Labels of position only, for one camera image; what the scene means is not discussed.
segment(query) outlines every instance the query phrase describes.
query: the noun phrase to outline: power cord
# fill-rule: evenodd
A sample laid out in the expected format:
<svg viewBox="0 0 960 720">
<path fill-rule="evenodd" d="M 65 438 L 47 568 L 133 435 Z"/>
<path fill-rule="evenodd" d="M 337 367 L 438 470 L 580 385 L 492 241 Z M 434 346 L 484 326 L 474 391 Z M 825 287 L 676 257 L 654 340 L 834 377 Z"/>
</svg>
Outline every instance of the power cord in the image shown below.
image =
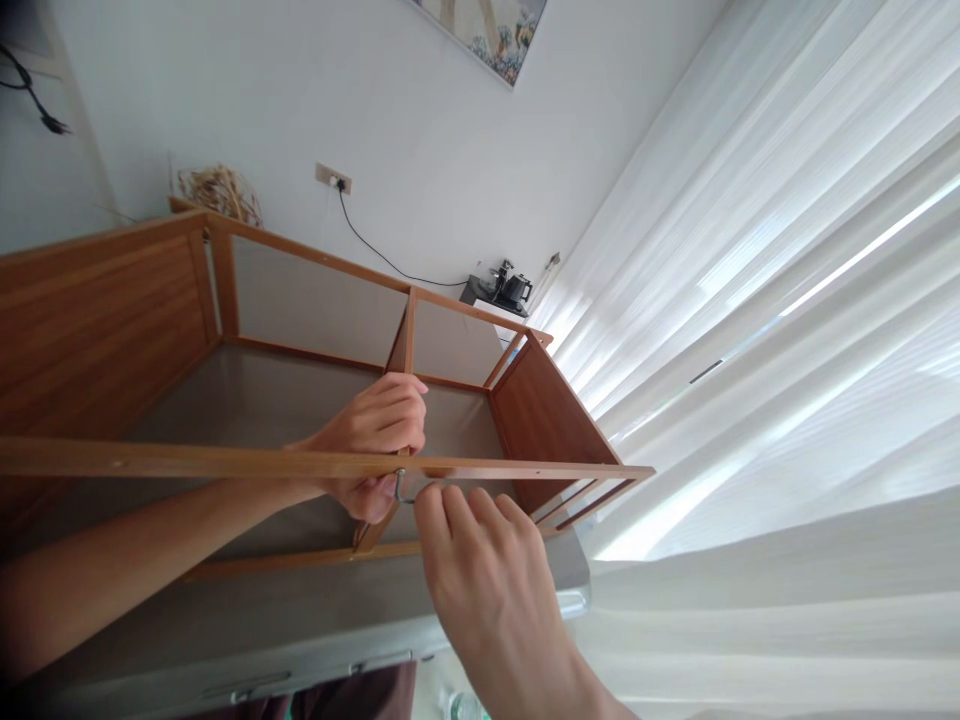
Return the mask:
<svg viewBox="0 0 960 720">
<path fill-rule="evenodd" d="M 47 109 L 40 103 L 40 100 L 37 98 L 37 94 L 33 91 L 33 78 L 30 76 L 30 73 L 27 69 L 20 64 L 20 61 L 17 60 L 13 53 L 7 49 L 6 45 L 0 45 L 0 53 L 9 58 L 10 62 L 13 63 L 13 67 L 16 69 L 17 74 L 20 75 L 20 85 L 12 85 L 11 83 L 6 83 L 0 80 L 0 85 L 5 88 L 10 88 L 11 90 L 26 90 L 30 93 L 30 97 L 33 98 L 33 103 L 37 106 L 37 110 L 40 111 L 40 120 L 47 127 L 47 130 L 54 133 L 55 135 L 69 135 L 70 128 L 67 127 L 66 123 L 62 123 L 57 120 L 53 115 L 47 112 Z"/>
<path fill-rule="evenodd" d="M 337 178 L 337 190 L 340 191 L 340 207 L 343 208 L 343 216 L 347 219 L 347 225 L 349 225 L 349 226 L 350 226 L 350 229 L 353 230 L 353 234 L 356 235 L 358 238 L 360 238 L 360 242 L 362 242 L 362 243 L 363 243 L 364 245 L 366 245 L 368 248 L 370 248 L 371 250 L 373 250 L 377 255 L 379 255 L 381 258 L 383 258 L 383 261 L 384 261 L 385 263 L 387 263 L 387 265 L 389 265 L 390 267 L 392 267 L 394 270 L 396 270 L 398 273 L 400 273 L 401 275 L 403 275 L 403 276 L 404 276 L 405 278 L 407 278 L 408 280 L 416 280 L 416 281 L 418 281 L 418 282 L 425 282 L 425 283 L 429 283 L 430 285 L 439 285 L 440 287 L 459 287 L 460 285 L 466 285 L 466 284 L 467 284 L 467 281 L 466 281 L 466 280 L 464 280 L 462 283 L 438 283 L 438 282 L 434 282 L 433 280 L 425 280 L 425 279 L 423 279 L 423 278 L 415 278 L 415 277 L 413 277 L 413 275 L 407 275 L 403 270 L 401 270 L 401 269 L 398 268 L 396 265 L 394 265 L 392 262 L 390 262 L 389 260 L 387 260 L 386 256 L 385 256 L 382 252 L 380 252 L 379 250 L 377 250 L 373 245 L 371 245 L 370 243 L 368 243 L 366 240 L 363 239 L 363 236 L 362 236 L 360 233 L 357 232 L 357 229 L 353 226 L 353 223 L 350 222 L 350 216 L 347 214 L 347 206 L 346 206 L 346 204 L 343 202 L 343 191 L 346 190 L 346 188 L 347 188 L 347 184 L 346 184 L 343 180 L 341 180 L 340 178 Z"/>
</svg>

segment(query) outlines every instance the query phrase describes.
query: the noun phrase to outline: white curtain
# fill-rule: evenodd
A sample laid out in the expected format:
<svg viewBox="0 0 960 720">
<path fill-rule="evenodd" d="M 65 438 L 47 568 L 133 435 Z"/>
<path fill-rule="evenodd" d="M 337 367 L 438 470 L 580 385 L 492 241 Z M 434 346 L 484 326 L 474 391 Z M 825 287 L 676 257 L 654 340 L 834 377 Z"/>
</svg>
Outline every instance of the white curtain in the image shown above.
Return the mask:
<svg viewBox="0 0 960 720">
<path fill-rule="evenodd" d="M 658 470 L 582 534 L 646 716 L 960 713 L 958 186 L 960 2 L 734 2 L 542 295 Z"/>
</svg>

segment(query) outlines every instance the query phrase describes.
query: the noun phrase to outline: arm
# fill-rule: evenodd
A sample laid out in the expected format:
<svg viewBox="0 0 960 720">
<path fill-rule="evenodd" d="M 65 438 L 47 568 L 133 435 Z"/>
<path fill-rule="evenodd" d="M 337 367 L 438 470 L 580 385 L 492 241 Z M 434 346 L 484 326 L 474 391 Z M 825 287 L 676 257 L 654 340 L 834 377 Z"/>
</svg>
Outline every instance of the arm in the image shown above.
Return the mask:
<svg viewBox="0 0 960 720">
<path fill-rule="evenodd" d="M 511 498 L 431 485 L 414 511 L 440 624 L 492 718 L 634 717 L 567 634 L 543 538 Z"/>
<path fill-rule="evenodd" d="M 412 375 L 385 375 L 288 449 L 417 451 L 426 390 Z M 15 559 L 0 570 L 3 655 L 13 679 L 53 662 L 275 512 L 330 494 L 353 517 L 377 522 L 395 482 L 216 480 Z"/>
</svg>

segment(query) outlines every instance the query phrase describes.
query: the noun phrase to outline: painting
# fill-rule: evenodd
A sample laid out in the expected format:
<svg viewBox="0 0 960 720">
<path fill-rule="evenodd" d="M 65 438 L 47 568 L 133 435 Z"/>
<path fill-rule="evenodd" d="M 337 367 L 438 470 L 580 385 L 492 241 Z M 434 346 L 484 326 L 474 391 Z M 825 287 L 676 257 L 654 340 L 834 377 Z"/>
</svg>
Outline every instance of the painting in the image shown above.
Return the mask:
<svg viewBox="0 0 960 720">
<path fill-rule="evenodd" d="M 547 0 L 409 0 L 513 87 Z"/>
</svg>

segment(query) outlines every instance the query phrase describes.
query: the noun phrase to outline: gray surface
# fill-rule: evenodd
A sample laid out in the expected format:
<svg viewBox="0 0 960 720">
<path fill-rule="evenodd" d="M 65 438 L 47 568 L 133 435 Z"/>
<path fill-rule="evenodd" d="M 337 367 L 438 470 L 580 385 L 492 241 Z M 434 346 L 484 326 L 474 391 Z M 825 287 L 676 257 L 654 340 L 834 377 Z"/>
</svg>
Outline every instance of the gray surface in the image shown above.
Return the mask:
<svg viewBox="0 0 960 720">
<path fill-rule="evenodd" d="M 243 238 L 233 247 L 242 334 L 386 363 L 406 295 Z"/>
<path fill-rule="evenodd" d="M 417 303 L 413 331 L 414 373 L 483 385 L 503 355 L 493 325 L 433 303 Z"/>
<path fill-rule="evenodd" d="M 296 360 L 233 346 L 220 348 L 171 392 L 130 433 L 141 442 L 281 447 L 323 427 L 354 395 L 377 380 L 374 373 Z M 483 395 L 431 386 L 425 455 L 502 458 L 496 427 Z M 96 478 L 77 481 L 64 500 L 21 537 L 15 551 L 65 537 L 115 515 L 206 482 L 199 479 Z M 457 481 L 465 488 L 478 483 Z M 422 482 L 405 483 L 405 493 Z M 485 483 L 507 493 L 508 481 Z M 287 508 L 214 554 L 237 558 L 349 547 L 356 523 L 333 499 L 319 498 Z M 384 542 L 417 538 L 413 513 L 403 507 Z"/>
<path fill-rule="evenodd" d="M 314 432 L 376 379 L 224 347 L 129 439 L 277 447 Z M 425 452 L 501 456 L 484 396 L 433 386 L 425 401 Z M 81 481 L 18 549 L 199 482 Z M 415 536 L 407 512 L 398 514 L 387 540 Z M 217 556 L 347 547 L 353 528 L 339 505 L 320 499 L 278 513 Z M 576 536 L 553 538 L 547 549 L 565 615 L 582 613 L 589 570 Z M 39 702 L 69 717 L 183 717 L 447 647 L 414 556 L 174 583 L 44 670 L 31 687 Z"/>
<path fill-rule="evenodd" d="M 564 615 L 581 614 L 589 571 L 576 536 L 552 538 L 547 554 Z M 69 717 L 182 717 L 448 646 L 420 558 L 394 558 L 175 583 L 31 685 Z"/>
</svg>

